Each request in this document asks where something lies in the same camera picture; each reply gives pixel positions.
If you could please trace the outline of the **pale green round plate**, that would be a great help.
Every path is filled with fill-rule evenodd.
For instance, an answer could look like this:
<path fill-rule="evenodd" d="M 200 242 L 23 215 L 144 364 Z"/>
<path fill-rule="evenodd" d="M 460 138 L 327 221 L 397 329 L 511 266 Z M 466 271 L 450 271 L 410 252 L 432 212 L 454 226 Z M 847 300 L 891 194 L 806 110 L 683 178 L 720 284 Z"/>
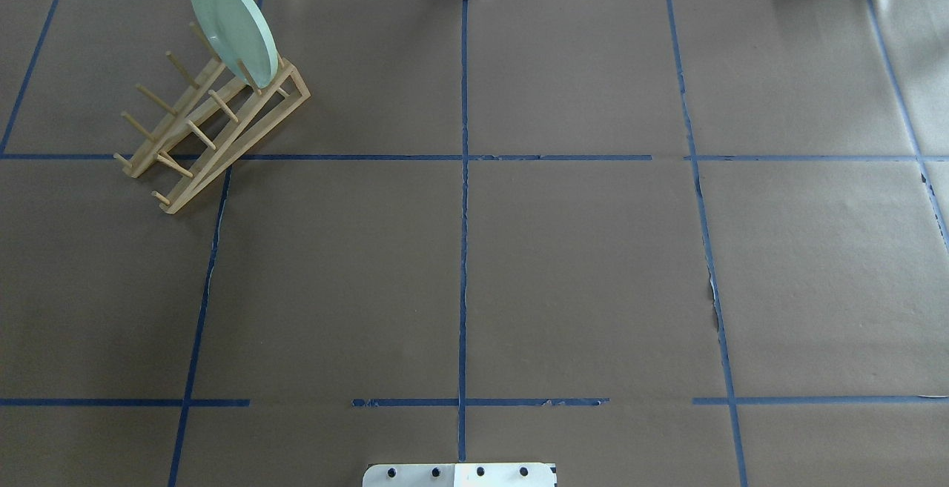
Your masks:
<path fill-rule="evenodd" d="M 194 16 L 211 48 L 247 85 L 265 87 L 277 74 L 279 57 L 270 25 L 255 0 L 191 0 Z"/>

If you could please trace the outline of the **brown paper table cover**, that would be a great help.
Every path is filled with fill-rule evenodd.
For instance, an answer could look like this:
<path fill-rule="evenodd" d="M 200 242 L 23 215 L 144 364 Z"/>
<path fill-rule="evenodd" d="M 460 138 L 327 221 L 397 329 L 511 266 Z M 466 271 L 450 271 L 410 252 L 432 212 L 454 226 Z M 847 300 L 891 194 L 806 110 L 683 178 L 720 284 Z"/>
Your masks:
<path fill-rule="evenodd" d="M 311 98 L 179 213 L 188 0 L 2 0 L 2 484 L 947 484 L 947 0 L 257 0 Z"/>

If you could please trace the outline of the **wooden dish rack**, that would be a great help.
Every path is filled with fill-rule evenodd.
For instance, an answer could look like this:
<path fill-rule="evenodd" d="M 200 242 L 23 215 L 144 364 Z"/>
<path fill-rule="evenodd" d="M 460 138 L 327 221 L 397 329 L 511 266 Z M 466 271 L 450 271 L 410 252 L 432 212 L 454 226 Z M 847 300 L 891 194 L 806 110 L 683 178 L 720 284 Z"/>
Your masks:
<path fill-rule="evenodd" d="M 112 156 L 121 164 L 122 172 L 133 179 L 155 165 L 179 175 L 179 182 L 170 192 L 152 193 L 169 214 L 183 209 L 311 98 L 297 67 L 282 57 L 277 60 L 275 78 L 266 85 L 238 76 L 220 84 L 227 70 L 223 58 L 211 48 L 199 25 L 190 23 L 189 27 L 210 52 L 210 61 L 193 75 L 167 51 L 167 59 L 186 81 L 184 93 L 170 105 L 144 85 L 136 85 L 140 94 L 163 109 L 164 116 L 148 129 L 128 112 L 121 112 L 122 119 L 140 133 L 143 142 L 132 156 Z"/>

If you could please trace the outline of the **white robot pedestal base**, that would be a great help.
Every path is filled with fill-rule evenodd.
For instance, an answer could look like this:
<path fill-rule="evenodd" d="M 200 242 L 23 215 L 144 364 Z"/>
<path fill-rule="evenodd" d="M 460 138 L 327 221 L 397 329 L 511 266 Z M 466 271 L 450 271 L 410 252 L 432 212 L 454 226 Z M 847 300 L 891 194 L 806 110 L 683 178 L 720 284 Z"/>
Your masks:
<path fill-rule="evenodd" d="M 550 463 L 375 464 L 363 486 L 556 486 Z"/>

